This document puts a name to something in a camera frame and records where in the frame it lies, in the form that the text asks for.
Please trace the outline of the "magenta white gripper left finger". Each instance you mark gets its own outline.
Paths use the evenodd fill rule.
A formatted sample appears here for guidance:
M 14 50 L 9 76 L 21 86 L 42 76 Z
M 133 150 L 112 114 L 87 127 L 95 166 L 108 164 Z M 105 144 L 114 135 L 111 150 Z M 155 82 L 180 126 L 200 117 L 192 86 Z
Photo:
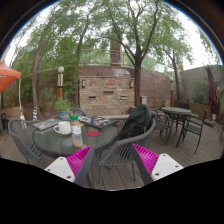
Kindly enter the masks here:
M 85 147 L 69 157 L 58 157 L 52 162 L 46 171 L 82 186 L 87 182 L 92 186 L 88 170 L 94 157 L 94 147 Z

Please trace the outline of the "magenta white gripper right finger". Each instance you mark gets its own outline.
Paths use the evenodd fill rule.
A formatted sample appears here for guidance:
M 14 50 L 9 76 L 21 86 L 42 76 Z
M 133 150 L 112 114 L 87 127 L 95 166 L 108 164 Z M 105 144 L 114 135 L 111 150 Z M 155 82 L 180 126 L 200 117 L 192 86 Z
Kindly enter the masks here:
M 134 144 L 131 149 L 145 185 L 183 169 L 183 166 L 166 153 L 160 155 Z

